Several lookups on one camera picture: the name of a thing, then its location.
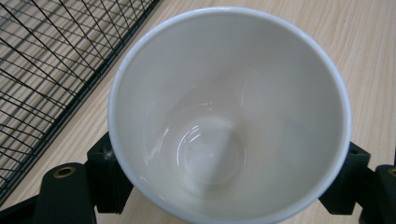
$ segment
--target light wood surface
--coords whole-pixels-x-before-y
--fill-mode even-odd
[[[351,141],[372,154],[372,169],[379,164],[393,164],[396,146],[396,1],[163,1],[137,39],[153,26],[179,13],[210,6],[256,8],[290,21],[311,35],[331,56],[346,83],[353,115]],[[41,177],[50,168],[69,161],[87,160],[88,149],[107,131],[107,96],[119,63],[120,60],[2,209],[36,195]],[[316,201],[283,223],[358,223],[360,211],[356,206],[353,216],[332,216]],[[98,214],[97,219],[98,223],[184,223],[167,215],[137,189],[133,190],[121,215]]]

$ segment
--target wire basket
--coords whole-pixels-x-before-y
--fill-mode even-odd
[[[158,2],[0,3],[0,204]]]

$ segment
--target wooden table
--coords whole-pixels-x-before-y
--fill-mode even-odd
[[[137,39],[153,26],[179,13],[225,5],[252,7],[277,15],[318,41],[337,65],[349,92],[353,112],[351,141],[372,154],[372,169],[379,164],[393,164],[396,145],[396,1],[168,0],[158,6]],[[120,60],[2,209],[36,195],[41,177],[50,168],[69,161],[87,160],[88,149],[107,131],[107,96],[119,63]],[[331,216],[316,201],[283,223],[358,223],[360,211],[357,205],[353,216]],[[98,214],[97,219],[98,223],[184,223],[167,215],[137,189],[133,190],[121,215]]]

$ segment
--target white cup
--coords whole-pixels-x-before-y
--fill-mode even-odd
[[[108,126],[122,170],[163,210],[192,223],[273,223],[333,182],[351,115],[311,37],[264,12],[210,7],[128,52]]]

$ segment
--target black wire mesh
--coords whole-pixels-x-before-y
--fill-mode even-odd
[[[0,2],[0,204],[157,3]]]

